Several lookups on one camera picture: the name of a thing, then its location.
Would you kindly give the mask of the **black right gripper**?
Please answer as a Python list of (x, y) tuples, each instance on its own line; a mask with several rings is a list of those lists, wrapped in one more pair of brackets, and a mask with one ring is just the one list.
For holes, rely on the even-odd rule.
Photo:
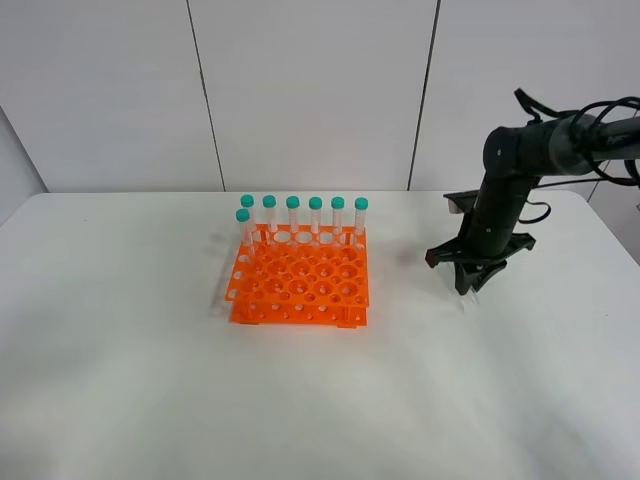
[(526, 199), (492, 201), (462, 214), (457, 235), (427, 250), (425, 260), (434, 268), (453, 263), (455, 289), (466, 295), (479, 292), (496, 274), (507, 267), (507, 259), (521, 250), (532, 250), (536, 240), (529, 233), (515, 233)]

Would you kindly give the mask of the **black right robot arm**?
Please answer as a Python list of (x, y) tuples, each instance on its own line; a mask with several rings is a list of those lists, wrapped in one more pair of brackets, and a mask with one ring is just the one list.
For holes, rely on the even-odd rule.
[[(430, 267), (452, 264), (459, 294), (478, 291), (506, 268), (509, 257), (534, 247), (534, 238), (515, 228), (530, 192), (543, 177), (595, 172), (609, 182), (636, 187), (638, 158), (637, 118), (605, 123), (575, 114), (521, 128), (499, 127), (484, 145), (480, 188), (446, 197), (452, 210), (463, 216), (457, 236), (429, 249), (425, 260)], [(623, 161), (627, 177), (615, 180), (600, 169), (600, 164), (613, 160)]]

